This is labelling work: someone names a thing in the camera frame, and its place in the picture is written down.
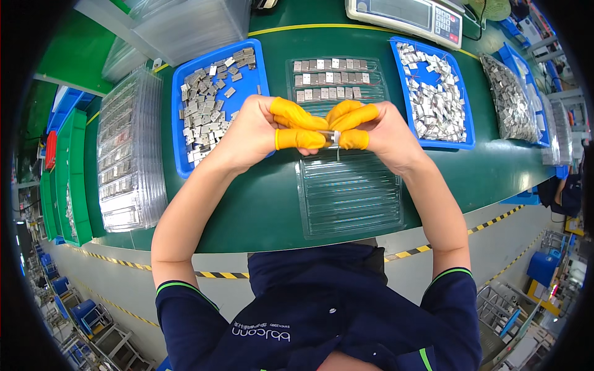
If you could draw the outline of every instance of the electronic scale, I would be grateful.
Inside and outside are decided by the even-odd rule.
[[[464,6],[459,0],[345,0],[346,15],[458,50]]]

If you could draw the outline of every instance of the factory floor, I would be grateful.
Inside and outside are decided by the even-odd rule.
[[[499,281],[523,287],[528,280],[525,272],[530,257],[541,244],[541,232],[545,228],[559,232],[563,229],[563,223],[553,223],[550,210],[543,206],[524,206],[506,215],[515,207],[494,204],[465,214],[469,229],[495,220],[469,236],[472,272],[477,287],[498,275],[527,250],[497,277]],[[563,217],[553,214],[552,219],[562,220]],[[427,244],[421,228],[379,236],[377,242],[392,258],[395,253]],[[81,249],[73,249],[69,245],[56,246],[47,241],[43,241],[42,246],[51,254],[60,274],[68,277],[83,300],[102,302],[117,323],[134,333],[132,341],[145,358],[159,364],[167,356],[163,335],[156,325],[155,288],[150,266],[146,266],[150,265],[150,252],[94,243],[86,243]],[[419,304],[431,282],[432,252],[399,255],[404,257],[386,262],[388,286]],[[245,253],[194,255],[192,263],[195,271],[206,272],[207,276],[208,272],[222,272],[222,275],[216,274],[221,277],[234,277],[226,272],[247,272]],[[244,278],[205,277],[198,278],[198,284],[229,321],[254,298],[249,281]]]

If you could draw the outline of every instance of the cable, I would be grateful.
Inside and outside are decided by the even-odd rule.
[[[485,8],[486,8],[486,0],[485,0],[485,3],[483,4],[483,10],[482,10],[482,12],[481,12],[481,18],[479,19],[479,30],[480,30],[480,32],[479,32],[479,38],[478,38],[478,39],[475,39],[474,37],[466,36],[466,37],[468,37],[470,40],[478,41],[478,40],[480,40],[480,39],[481,39],[481,37],[482,37],[482,16],[483,16],[483,14],[485,13]]]

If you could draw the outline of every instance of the workbench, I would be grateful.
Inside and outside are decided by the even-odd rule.
[[[283,0],[269,15],[253,15],[249,37],[262,43],[271,96],[287,98],[286,61],[322,56],[378,58],[387,81],[391,101],[406,115],[402,87],[390,44],[395,31],[347,18],[343,1]],[[476,147],[471,151],[426,149],[435,161],[463,213],[491,205],[554,175],[543,166],[539,147],[515,140],[499,139],[497,118],[489,84],[477,56],[495,53],[507,42],[520,51],[489,22],[482,39],[463,39],[462,50],[452,52],[462,71],[475,126]],[[162,153],[165,184],[171,199],[184,184],[175,169],[171,132],[170,98],[174,68],[159,71],[163,77]],[[99,109],[99,99],[87,109],[89,119]],[[96,133],[98,119],[87,127],[85,140],[85,184],[95,243],[119,248],[150,250],[154,228],[122,233],[103,229],[97,195]],[[421,221],[408,191],[403,190],[405,224],[396,229],[359,233],[341,238],[306,240],[303,236],[294,150],[277,151],[233,181],[208,221],[196,253],[259,252],[329,245],[365,239],[419,227]]]

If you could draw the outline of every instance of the green basket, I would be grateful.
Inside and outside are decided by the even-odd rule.
[[[54,207],[55,203],[52,200],[52,194],[54,195],[54,199],[56,194],[56,192],[52,192],[52,180],[55,183],[56,174],[54,172],[43,172],[43,174],[41,174],[41,182],[39,182],[43,211],[43,224],[45,225],[45,233],[48,236],[48,240],[53,240],[59,236],[58,229],[56,227],[57,209]]]
[[[87,128],[87,115],[74,109],[58,132],[56,142],[56,197],[58,200],[59,224],[62,237],[67,243],[80,247],[91,241],[93,232],[87,210],[87,197],[84,190],[84,131]],[[74,234],[66,217],[66,187],[70,188]]]

